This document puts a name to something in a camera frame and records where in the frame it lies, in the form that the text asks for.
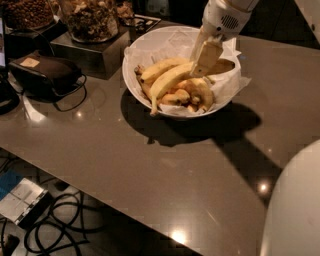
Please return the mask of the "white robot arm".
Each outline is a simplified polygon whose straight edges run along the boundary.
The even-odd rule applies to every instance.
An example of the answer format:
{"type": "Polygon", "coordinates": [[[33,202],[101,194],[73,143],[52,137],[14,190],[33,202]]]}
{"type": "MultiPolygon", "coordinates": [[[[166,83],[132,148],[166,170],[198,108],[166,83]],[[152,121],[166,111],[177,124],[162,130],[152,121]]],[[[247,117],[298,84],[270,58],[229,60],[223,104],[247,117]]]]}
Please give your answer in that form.
{"type": "MultiPolygon", "coordinates": [[[[194,45],[191,75],[207,75],[217,44],[237,36],[259,0],[208,0],[194,45]]],[[[259,256],[320,256],[320,140],[290,160],[269,202],[259,256]]]]}

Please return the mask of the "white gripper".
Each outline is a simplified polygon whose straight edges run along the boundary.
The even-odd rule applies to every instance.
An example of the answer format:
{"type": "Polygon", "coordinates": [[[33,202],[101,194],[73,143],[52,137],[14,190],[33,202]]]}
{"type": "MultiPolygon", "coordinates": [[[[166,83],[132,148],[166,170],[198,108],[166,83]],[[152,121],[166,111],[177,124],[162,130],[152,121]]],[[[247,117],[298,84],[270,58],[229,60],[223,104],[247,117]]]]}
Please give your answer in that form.
{"type": "Polygon", "coordinates": [[[259,0],[208,0],[202,26],[195,41],[190,60],[191,75],[203,77],[217,63],[223,52],[220,42],[236,37],[249,21],[259,0]]]}

